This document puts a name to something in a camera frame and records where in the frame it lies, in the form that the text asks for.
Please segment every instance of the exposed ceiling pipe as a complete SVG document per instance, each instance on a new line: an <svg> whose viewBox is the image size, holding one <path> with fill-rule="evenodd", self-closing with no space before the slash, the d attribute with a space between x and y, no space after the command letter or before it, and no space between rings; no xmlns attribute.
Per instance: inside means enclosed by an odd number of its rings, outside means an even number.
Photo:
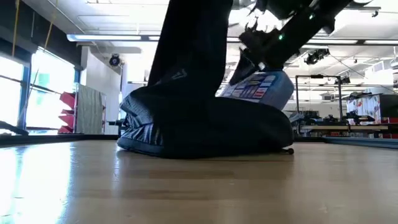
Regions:
<svg viewBox="0 0 398 224"><path fill-rule="evenodd" d="M61 13L65 18L67 18L67 20L69 21L69 22L71 22L77 29L79 29L83 34L85 33L84 31L83 31L83 29L81 29L78 25L76 25L65 13L63 13L62 11L61 11L61 9L59 9L59 7L57 7L51 0L47 0L47 2L49 2L54 8L56 8L57 9L57 11L59 12L59 13Z"/></svg>
<svg viewBox="0 0 398 224"><path fill-rule="evenodd" d="M340 59L340 62L336 60L336 63L334 63L333 65L330 65L330 66L327 67L326 69L322 70L320 73L324 73L326 70L331 69L331 68L334 67L335 65L338 65L338 64L340 64L341 62L344 62L345 60L350 59L351 57L355 57L355 55L357 55L357 54L359 54L359 53L361 53L361 52L364 52L364 51L367 50L367 49L368 49L368 47L366 47L366 49L362 49L362 50L360 50L360 51L355 52L354 54L352 54L352 55L349 56L349 57L343 57L342 59Z"/></svg>
<svg viewBox="0 0 398 224"><path fill-rule="evenodd" d="M378 59L379 59L378 57L372 57L372 58L370 58L369 60L367 60L367 62L368 62L368 61L373 61L373 60L378 60ZM348 72L348 71L354 69L355 67L357 67L358 65L369 65L369 66L372 66L372 65L374 65L375 63L359 62L359 63L357 63L356 65L351 66L351 68L347 68L346 70L344 70L344 71L342 71L342 72L339 72L337 75L341 75L341 74L343 74L343 73L345 73L345 72Z"/></svg>
<svg viewBox="0 0 398 224"><path fill-rule="evenodd" d="M308 54L308 51L306 51L306 52L302 53L301 55L299 55L299 56L298 56L297 58L295 58L292 62L290 62L289 65L286 66L286 67L284 68L284 70L285 70L286 68L289 68L291 65L293 65L294 63L296 63L298 60L301 60L302 58L304 58L307 54Z"/></svg>

